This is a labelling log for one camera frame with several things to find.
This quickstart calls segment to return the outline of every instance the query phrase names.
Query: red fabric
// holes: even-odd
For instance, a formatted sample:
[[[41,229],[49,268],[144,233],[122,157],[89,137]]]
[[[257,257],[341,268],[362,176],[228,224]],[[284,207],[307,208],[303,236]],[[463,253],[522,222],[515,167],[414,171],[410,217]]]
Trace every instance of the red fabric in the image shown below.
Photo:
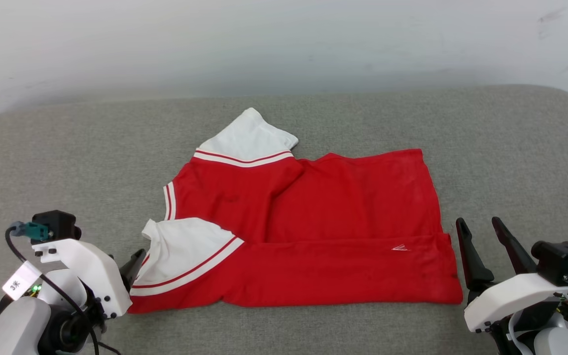
[[[171,219],[202,218],[245,243],[195,281],[132,296],[131,313],[219,300],[239,306],[462,302],[421,150],[287,157],[253,168],[194,157],[173,184]]]

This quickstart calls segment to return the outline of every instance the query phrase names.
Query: red stripe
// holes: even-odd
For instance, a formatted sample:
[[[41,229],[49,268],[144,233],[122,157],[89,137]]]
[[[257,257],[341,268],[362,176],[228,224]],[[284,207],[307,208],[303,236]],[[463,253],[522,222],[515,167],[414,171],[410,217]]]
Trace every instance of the red stripe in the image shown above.
[[[279,153],[275,153],[273,155],[269,155],[268,157],[264,157],[264,158],[259,158],[259,159],[255,159],[255,160],[240,160],[240,159],[235,159],[232,157],[227,157],[227,155],[220,155],[220,154],[216,154],[216,153],[208,153],[207,151],[202,151],[202,150],[196,150],[197,153],[201,153],[201,154],[205,154],[205,155],[211,155],[213,157],[219,157],[219,158],[225,158],[225,159],[229,159],[229,160],[235,160],[239,163],[253,163],[253,162],[259,162],[260,160],[264,160],[264,159],[270,159],[273,157],[277,157],[278,155],[282,155],[282,154],[286,154],[286,153],[290,153],[290,150],[286,150],[286,151],[280,151]]]
[[[170,220],[170,216],[172,216],[172,200],[170,198],[170,188],[166,185],[166,198],[168,199],[168,216],[166,220]]]
[[[168,280],[168,281],[164,281],[163,283],[160,284],[154,284],[154,285],[133,285],[133,288],[151,288],[151,287],[158,287],[158,286],[163,286],[169,283],[173,283],[176,280],[179,280],[181,277],[187,276],[188,274],[190,274],[191,272],[193,272],[194,270],[198,269],[199,267],[202,267],[203,265],[205,265],[205,263],[207,263],[208,261],[212,260],[215,256],[217,256],[218,254],[220,254],[221,251],[223,251],[226,247],[228,247],[230,244],[232,244],[232,241],[236,240],[236,238],[238,237],[233,237],[232,240],[228,241],[227,244],[223,245],[222,248],[220,248],[217,252],[215,252],[214,255],[210,256],[207,260],[203,261],[202,263],[200,263],[199,265],[196,265],[196,267],[192,268],[192,270],[186,272],[185,274],[181,274],[177,277],[175,277],[172,280]]]

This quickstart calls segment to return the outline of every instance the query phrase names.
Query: robotic arm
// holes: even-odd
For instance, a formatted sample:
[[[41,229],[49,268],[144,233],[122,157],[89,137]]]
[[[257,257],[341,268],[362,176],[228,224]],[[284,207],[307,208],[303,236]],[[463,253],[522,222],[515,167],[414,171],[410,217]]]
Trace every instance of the robotic arm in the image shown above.
[[[568,241],[534,244],[536,265],[500,218],[492,225],[516,272],[501,283],[483,265],[464,219],[456,221],[468,329],[491,334],[501,355],[568,355]]]
[[[107,320],[124,315],[131,305],[129,290],[145,251],[138,250],[118,268],[111,256],[79,240],[81,231],[75,222],[69,213],[50,211],[7,230],[8,245],[25,261],[18,272],[35,271],[35,279],[40,277],[43,283],[32,285],[16,300],[6,295],[0,302],[1,355],[76,354],[89,339],[96,354],[99,344],[111,349],[98,338],[106,332]],[[40,274],[12,245],[9,235],[28,236],[41,263],[61,261],[68,268]],[[22,284],[9,282],[11,288]]]

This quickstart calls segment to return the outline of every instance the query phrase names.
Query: striped trim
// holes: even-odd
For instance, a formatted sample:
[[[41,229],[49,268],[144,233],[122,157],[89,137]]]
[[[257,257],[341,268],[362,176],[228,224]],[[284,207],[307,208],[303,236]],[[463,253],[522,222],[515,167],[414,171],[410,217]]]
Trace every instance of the striped trim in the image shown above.
[[[268,157],[262,157],[254,160],[240,160],[232,157],[227,157],[226,155],[221,155],[218,153],[211,153],[209,151],[196,150],[194,157],[203,160],[209,160],[211,162],[225,163],[233,166],[238,166],[241,168],[252,168],[254,166],[261,166],[264,164],[270,164],[272,162],[277,162],[288,157],[293,157],[293,153],[290,150],[280,151]]]
[[[174,184],[172,182],[164,186],[164,196],[166,202],[165,220],[176,219],[177,198],[174,195]]]
[[[203,261],[196,267],[192,268],[188,272],[185,272],[171,280],[163,281],[162,283],[151,284],[151,285],[133,285],[131,288],[131,296],[152,296],[154,294],[160,294],[168,292],[169,290],[174,290],[174,288],[183,286],[190,281],[194,281],[206,272],[210,271],[216,265],[220,264],[228,256],[232,254],[240,245],[244,243],[238,237],[233,237],[227,242],[220,250],[210,256],[207,260]]]

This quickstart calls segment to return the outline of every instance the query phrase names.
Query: red and white jersey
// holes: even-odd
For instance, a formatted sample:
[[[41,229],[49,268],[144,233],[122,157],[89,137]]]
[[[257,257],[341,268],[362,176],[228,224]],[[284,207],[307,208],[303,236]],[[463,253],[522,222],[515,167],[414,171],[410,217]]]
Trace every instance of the red and white jersey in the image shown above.
[[[129,312],[462,302],[421,150],[312,161],[297,142],[249,108],[197,148],[142,232]]]

